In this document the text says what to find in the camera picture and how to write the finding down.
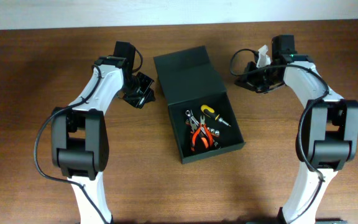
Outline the silver combination wrench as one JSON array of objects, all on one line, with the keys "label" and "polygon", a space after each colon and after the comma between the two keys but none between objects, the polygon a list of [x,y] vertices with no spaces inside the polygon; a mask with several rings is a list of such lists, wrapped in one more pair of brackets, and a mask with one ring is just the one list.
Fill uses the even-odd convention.
[{"label": "silver combination wrench", "polygon": [[200,119],[197,120],[195,116],[193,115],[192,110],[186,110],[185,111],[186,116],[190,121],[199,122],[199,125],[196,124],[193,125],[194,133],[191,134],[191,150],[195,152],[195,147],[197,140],[200,140],[203,143],[203,146],[205,149],[220,149],[220,144],[214,139],[214,136],[211,135],[211,133],[207,129],[207,125],[205,123],[205,116],[201,115]]}]

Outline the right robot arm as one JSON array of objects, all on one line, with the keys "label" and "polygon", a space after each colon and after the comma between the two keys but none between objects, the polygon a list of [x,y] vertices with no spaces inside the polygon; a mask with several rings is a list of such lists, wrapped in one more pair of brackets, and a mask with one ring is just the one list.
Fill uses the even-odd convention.
[{"label": "right robot arm", "polygon": [[328,185],[355,157],[358,101],[344,99],[323,80],[312,58],[296,51],[293,35],[273,37],[272,55],[267,51],[266,46],[253,51],[254,61],[231,75],[235,85],[256,93],[288,86],[304,107],[295,143],[298,175],[273,223],[316,223]]}]

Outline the yellow black stubby screwdriver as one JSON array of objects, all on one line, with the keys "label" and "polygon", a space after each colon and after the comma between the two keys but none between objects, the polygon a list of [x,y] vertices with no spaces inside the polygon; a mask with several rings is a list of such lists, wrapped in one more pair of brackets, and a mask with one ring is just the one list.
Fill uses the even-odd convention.
[{"label": "yellow black stubby screwdriver", "polygon": [[226,126],[231,127],[231,125],[226,122],[219,113],[217,113],[212,107],[208,106],[208,105],[201,105],[201,112],[204,113],[207,117],[222,123]]}]

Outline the orange socket rail with sockets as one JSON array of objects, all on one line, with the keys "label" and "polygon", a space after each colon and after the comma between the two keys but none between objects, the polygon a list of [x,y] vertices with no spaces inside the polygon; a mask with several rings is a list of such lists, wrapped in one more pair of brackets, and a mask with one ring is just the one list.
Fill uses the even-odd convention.
[{"label": "orange socket rail with sockets", "polygon": [[[185,124],[186,124],[187,126],[190,126],[190,127],[191,127],[190,133],[193,134],[193,133],[194,133],[193,125],[196,124],[196,125],[198,126],[198,125],[199,125],[199,122],[198,122],[198,121],[197,121],[197,122],[194,122],[194,121],[190,121],[189,119],[187,119],[187,120],[185,121]],[[212,136],[214,136],[214,137],[219,137],[219,136],[220,136],[220,131],[219,131],[219,130],[213,129],[213,128],[209,128],[209,127],[207,127],[207,129],[208,129],[208,131],[211,133]]]}]

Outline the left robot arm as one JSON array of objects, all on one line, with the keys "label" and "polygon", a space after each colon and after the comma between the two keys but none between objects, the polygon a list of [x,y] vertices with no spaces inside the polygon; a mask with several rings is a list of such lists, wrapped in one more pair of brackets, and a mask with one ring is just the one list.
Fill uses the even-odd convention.
[{"label": "left robot arm", "polygon": [[117,41],[114,52],[100,56],[80,95],[51,117],[52,162],[62,182],[73,188],[81,223],[112,223],[103,184],[109,159],[105,114],[119,92],[123,100],[141,109],[155,101],[153,79],[134,67],[140,52],[129,42]]}]

